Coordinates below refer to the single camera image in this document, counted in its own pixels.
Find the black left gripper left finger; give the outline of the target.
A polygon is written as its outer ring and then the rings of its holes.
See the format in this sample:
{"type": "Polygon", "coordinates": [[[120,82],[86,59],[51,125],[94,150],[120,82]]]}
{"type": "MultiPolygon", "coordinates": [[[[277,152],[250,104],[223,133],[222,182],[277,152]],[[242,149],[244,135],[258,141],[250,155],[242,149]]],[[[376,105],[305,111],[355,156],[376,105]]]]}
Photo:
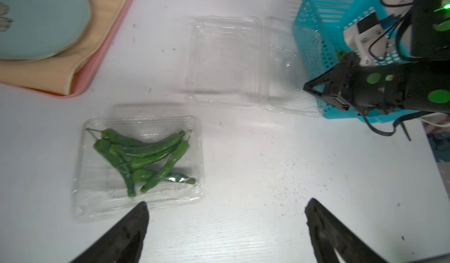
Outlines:
{"type": "Polygon", "coordinates": [[[73,262],[137,263],[149,220],[146,202],[140,202],[73,262]]]}

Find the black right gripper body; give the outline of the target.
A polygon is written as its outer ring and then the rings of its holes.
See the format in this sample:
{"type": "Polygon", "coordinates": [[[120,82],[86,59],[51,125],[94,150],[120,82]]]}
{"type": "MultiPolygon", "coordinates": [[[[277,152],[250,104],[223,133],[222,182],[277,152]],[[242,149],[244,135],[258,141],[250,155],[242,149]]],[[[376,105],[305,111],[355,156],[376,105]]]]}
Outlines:
{"type": "Polygon", "coordinates": [[[398,109],[391,98],[396,93],[391,84],[403,67],[400,62],[362,67],[356,53],[347,53],[332,68],[339,71],[339,87],[334,90],[323,87],[323,92],[338,98],[348,105],[348,110],[361,115],[372,110],[387,115],[398,109]]]}

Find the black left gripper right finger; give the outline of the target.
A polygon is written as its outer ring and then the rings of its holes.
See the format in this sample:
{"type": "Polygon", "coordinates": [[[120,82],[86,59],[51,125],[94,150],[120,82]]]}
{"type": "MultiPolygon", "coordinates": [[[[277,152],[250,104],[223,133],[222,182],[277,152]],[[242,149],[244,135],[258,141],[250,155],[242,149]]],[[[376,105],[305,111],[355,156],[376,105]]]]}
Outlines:
{"type": "Polygon", "coordinates": [[[338,263],[338,256],[346,263],[385,262],[317,199],[310,199],[305,214],[317,262],[338,263]]]}

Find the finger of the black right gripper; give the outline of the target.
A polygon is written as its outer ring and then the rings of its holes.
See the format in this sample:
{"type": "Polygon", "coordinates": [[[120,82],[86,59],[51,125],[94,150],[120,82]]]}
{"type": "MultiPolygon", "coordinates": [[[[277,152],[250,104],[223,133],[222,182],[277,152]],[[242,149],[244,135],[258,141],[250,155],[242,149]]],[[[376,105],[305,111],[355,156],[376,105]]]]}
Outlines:
{"type": "Polygon", "coordinates": [[[327,93],[317,91],[311,87],[305,87],[305,91],[340,111],[348,111],[348,105],[340,101],[338,98],[335,98],[327,93]]]}
{"type": "Polygon", "coordinates": [[[334,90],[339,87],[339,71],[337,69],[330,69],[321,76],[308,81],[304,84],[304,90],[313,90],[315,87],[324,86],[324,89],[334,90]]]}

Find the clear clamshell container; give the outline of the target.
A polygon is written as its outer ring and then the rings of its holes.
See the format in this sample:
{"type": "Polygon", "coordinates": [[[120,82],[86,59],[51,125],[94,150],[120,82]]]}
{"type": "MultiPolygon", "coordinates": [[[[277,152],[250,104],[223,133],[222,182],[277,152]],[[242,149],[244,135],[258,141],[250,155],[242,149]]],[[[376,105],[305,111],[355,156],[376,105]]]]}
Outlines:
{"type": "Polygon", "coordinates": [[[145,202],[161,209],[203,195],[202,124],[181,105],[114,106],[83,125],[73,187],[80,220],[145,202]]]}
{"type": "Polygon", "coordinates": [[[198,17],[185,92],[196,103],[320,117],[294,27],[274,17],[198,17]]]}

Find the green pepper bunch container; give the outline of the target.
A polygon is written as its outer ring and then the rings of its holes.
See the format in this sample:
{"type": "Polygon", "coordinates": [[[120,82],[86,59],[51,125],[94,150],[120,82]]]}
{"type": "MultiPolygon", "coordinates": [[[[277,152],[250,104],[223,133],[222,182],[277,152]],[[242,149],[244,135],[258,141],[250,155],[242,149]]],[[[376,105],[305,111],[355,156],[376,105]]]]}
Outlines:
{"type": "Polygon", "coordinates": [[[145,194],[161,182],[195,185],[194,177],[174,172],[175,166],[190,149],[191,130],[181,130],[156,142],[144,141],[124,136],[111,128],[86,131],[96,137],[93,149],[103,157],[122,177],[127,196],[137,196],[136,185],[141,184],[140,192],[145,194]]]}

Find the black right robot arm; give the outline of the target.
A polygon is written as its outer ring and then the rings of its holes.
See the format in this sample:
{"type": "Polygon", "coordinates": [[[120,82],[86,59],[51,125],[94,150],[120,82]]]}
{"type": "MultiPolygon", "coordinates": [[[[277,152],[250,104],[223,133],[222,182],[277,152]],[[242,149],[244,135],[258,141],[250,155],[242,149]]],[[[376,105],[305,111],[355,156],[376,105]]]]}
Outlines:
{"type": "Polygon", "coordinates": [[[413,0],[396,34],[401,63],[362,67],[355,53],[304,90],[341,110],[367,116],[396,110],[450,111],[450,0],[413,0]]]}

